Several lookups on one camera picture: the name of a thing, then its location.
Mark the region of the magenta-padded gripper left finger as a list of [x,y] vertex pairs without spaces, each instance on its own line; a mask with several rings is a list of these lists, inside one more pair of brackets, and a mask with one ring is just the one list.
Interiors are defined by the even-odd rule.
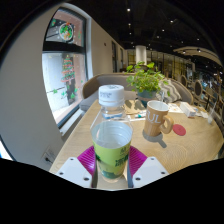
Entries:
[[78,157],[69,157],[56,175],[84,188],[96,188],[98,171],[94,147]]

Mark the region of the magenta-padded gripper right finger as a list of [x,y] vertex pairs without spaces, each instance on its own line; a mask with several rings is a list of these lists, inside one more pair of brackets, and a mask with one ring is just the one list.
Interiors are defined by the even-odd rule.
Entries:
[[147,157],[131,146],[127,163],[129,188],[140,188],[168,175],[167,170],[156,157]]

